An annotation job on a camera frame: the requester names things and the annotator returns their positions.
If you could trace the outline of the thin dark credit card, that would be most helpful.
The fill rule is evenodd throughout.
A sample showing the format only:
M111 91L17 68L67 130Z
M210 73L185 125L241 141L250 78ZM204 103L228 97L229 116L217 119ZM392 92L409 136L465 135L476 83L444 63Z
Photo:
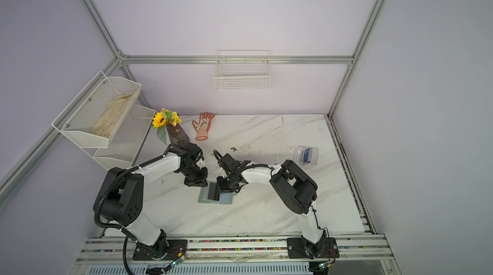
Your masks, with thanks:
M207 192L207 199L210 201L219 201L220 200L220 187L217 182L210 182L209 190Z

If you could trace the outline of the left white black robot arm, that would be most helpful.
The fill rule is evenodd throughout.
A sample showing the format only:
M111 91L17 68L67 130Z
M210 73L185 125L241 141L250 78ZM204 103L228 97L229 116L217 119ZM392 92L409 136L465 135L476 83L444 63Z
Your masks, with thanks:
M192 143L184 147L170 144L163 154L144 163L110 169L93 205L95 225L121 231L152 260L177 253L169 245L166 233L143 211L145 188L171 173L182 174L186 186L206 187L207 168L201 148Z

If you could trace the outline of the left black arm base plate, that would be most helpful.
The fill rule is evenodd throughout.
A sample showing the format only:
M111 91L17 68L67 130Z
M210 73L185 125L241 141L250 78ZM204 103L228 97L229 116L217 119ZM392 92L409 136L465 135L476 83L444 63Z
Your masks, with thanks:
M133 261L173 261L179 254L185 255L188 241L186 239L167 239L158 241L155 245L136 244Z

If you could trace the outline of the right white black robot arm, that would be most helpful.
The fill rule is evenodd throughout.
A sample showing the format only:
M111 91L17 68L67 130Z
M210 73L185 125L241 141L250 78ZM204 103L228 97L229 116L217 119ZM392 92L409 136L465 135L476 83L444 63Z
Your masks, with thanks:
M267 165L238 161L217 150L213 155L225 175L217 177L214 189L209 191L210 200L218 201L223 194L238 194L246 185L270 185L284 205L299 216L301 254L318 258L329 248L329 234L318 224L315 210L318 186L295 162L287 159L281 164Z

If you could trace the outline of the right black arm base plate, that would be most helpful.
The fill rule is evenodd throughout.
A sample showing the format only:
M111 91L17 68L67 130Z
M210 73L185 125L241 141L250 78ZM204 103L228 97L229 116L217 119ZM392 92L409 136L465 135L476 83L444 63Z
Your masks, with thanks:
M303 237L288 238L287 241L288 257L293 258L333 258L340 257L336 239L323 236L316 244L309 242Z

